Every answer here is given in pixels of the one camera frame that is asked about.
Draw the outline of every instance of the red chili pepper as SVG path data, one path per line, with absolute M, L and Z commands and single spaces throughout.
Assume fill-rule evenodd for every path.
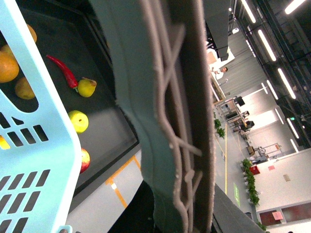
M 47 55 L 46 57 L 51 59 L 55 64 L 57 64 L 57 66 L 64 73 L 69 87 L 75 89 L 75 91 L 78 92 L 78 89 L 77 89 L 78 82 L 76 78 L 74 77 L 72 71 L 62 61 L 58 60 L 57 58 L 52 57 L 50 55 Z

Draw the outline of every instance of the red box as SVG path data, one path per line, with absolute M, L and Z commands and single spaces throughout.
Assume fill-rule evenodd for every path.
M 254 175 L 260 174 L 260 171 L 259 171 L 257 165 L 251 166 L 249 169 L 250 169 L 250 171 L 251 171 Z

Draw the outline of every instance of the yellow pear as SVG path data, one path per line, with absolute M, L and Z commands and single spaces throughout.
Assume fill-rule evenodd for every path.
M 96 81 L 82 78 L 78 83 L 78 92 L 83 97 L 90 97 L 93 95 L 96 85 Z
M 16 83 L 15 93 L 18 97 L 24 100 L 31 100 L 35 97 L 34 91 L 25 77 L 21 78 Z

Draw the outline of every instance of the green sign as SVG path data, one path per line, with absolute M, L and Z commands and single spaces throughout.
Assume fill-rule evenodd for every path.
M 237 187 L 237 185 L 235 183 L 233 183 L 233 187 L 234 187 L 234 199 L 237 201 L 239 207 L 240 205 L 240 195 L 239 195 L 239 189 Z

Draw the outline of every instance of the light blue plastic basket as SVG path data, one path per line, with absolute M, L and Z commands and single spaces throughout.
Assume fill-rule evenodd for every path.
M 39 103 L 35 112 L 24 113 L 0 90 L 0 112 L 7 121 L 0 135 L 11 147 L 0 149 L 0 232 L 70 233 L 63 225 L 81 167 L 78 136 L 14 0 L 0 0 L 0 30 Z

